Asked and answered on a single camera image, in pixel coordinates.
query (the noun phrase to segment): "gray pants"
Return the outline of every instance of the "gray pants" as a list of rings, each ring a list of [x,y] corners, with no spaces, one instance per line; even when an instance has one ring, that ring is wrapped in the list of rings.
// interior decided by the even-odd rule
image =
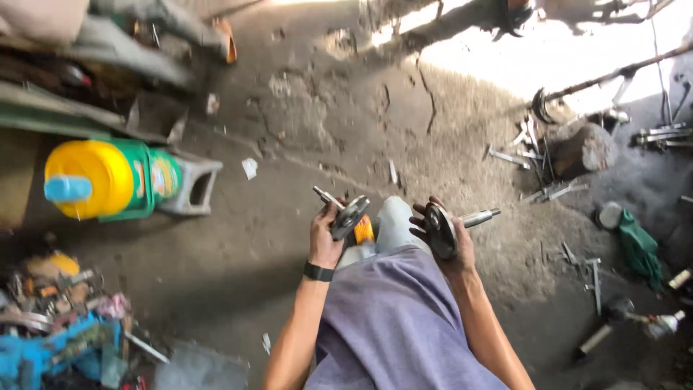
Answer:
[[[108,15],[127,15],[155,23],[223,59],[229,50],[228,36],[206,26],[170,0],[91,0],[89,11],[70,48],[73,56],[127,67],[185,90],[192,89],[194,81],[188,67],[161,51],[141,46]]]
[[[343,268],[378,253],[388,253],[406,245],[415,245],[431,254],[430,247],[409,231],[413,226],[409,222],[412,208],[399,196],[385,199],[383,208],[378,212],[378,238],[376,242],[365,242],[347,248],[337,268]]]

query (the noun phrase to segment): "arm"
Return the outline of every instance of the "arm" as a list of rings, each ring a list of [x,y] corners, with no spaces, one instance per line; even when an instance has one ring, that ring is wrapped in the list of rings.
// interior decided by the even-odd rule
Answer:
[[[337,266],[344,242],[332,241],[329,226],[336,215],[337,208],[330,203],[313,219],[308,257],[311,264],[329,269]],[[263,389],[298,390],[305,385],[328,287],[329,282],[318,282],[304,276],[296,291],[291,315],[272,348]]]
[[[431,201],[442,205],[438,198]],[[415,204],[414,209],[423,214],[425,208]],[[421,219],[412,217],[411,222],[422,228]],[[443,261],[436,259],[438,266],[450,281],[453,296],[457,301],[462,325],[467,336],[469,349],[479,363],[492,372],[511,390],[534,390],[525,367],[518,359],[508,338],[505,337],[498,319],[493,313],[489,298],[474,266],[474,244],[464,224],[453,217],[457,233],[457,257]],[[427,240],[425,233],[419,229],[410,229],[417,237]]]

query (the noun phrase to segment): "purple shirt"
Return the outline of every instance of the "purple shirt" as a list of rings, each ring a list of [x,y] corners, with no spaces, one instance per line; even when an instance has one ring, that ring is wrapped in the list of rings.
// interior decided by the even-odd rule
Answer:
[[[335,272],[310,390],[508,390],[472,355],[429,254],[404,246]]]

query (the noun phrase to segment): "green cloth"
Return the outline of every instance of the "green cloth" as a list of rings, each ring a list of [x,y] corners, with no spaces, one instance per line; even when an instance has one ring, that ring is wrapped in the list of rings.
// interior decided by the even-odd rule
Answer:
[[[621,247],[626,253],[626,264],[647,279],[650,287],[662,289],[662,264],[657,258],[657,242],[638,225],[633,215],[623,210],[618,225]]]

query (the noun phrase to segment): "blue machine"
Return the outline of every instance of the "blue machine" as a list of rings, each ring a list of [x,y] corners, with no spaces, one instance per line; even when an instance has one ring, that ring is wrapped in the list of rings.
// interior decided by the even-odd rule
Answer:
[[[98,381],[101,350],[106,346],[118,350],[120,333],[120,321],[88,312],[51,336],[0,336],[0,390],[40,390],[42,375],[55,375],[70,366]]]

